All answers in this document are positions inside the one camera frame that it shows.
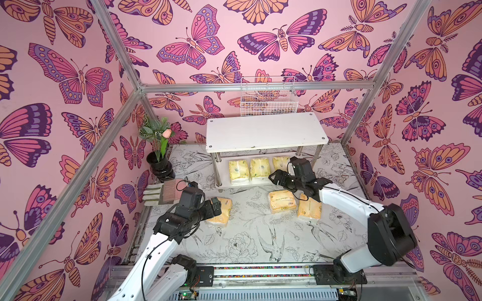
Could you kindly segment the orange tissue pack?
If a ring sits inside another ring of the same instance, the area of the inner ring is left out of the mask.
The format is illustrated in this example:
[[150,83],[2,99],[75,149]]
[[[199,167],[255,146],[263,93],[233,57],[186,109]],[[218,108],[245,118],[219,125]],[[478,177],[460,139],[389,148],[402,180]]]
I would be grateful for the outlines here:
[[233,206],[233,202],[229,198],[217,198],[221,204],[221,214],[207,220],[207,223],[213,224],[218,227],[226,227],[230,219],[230,211]]
[[288,190],[272,191],[268,194],[268,202],[271,213],[281,213],[297,208],[294,194]]
[[297,217],[299,219],[319,220],[322,214],[322,203],[317,202],[304,193],[300,194]]

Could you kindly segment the yellow green tissue pack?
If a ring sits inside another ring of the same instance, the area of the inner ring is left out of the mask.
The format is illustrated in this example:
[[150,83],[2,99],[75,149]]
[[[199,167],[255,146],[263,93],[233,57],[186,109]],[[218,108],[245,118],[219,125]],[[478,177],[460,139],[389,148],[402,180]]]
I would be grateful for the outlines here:
[[290,173],[289,163],[290,163],[289,156],[274,156],[272,158],[274,171],[281,170],[281,171]]
[[250,181],[249,165],[245,159],[228,162],[230,182],[233,185],[248,184]]
[[255,183],[267,181],[271,175],[269,158],[254,158],[250,162],[250,176]]

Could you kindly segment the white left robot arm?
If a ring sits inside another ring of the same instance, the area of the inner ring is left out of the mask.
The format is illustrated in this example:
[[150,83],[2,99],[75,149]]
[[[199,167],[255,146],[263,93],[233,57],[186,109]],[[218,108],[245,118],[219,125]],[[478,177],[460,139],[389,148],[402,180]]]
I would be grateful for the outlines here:
[[178,255],[159,276],[161,269],[181,242],[197,231],[201,222],[221,214],[222,202],[218,198],[207,199],[201,189],[186,187],[179,202],[157,219],[141,258],[109,299],[168,300],[195,274],[196,261]]

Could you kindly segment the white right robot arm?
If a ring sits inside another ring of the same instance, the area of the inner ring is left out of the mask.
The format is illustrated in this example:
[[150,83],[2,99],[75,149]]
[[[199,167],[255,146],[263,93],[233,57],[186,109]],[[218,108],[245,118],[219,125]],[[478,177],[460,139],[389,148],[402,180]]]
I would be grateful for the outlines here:
[[396,204],[384,206],[362,199],[326,178],[317,178],[307,159],[289,160],[294,174],[280,169],[270,181],[288,191],[302,191],[308,198],[341,210],[367,229],[367,242],[336,257],[335,278],[342,282],[359,271],[375,266],[392,266],[418,246],[418,240],[403,212]]

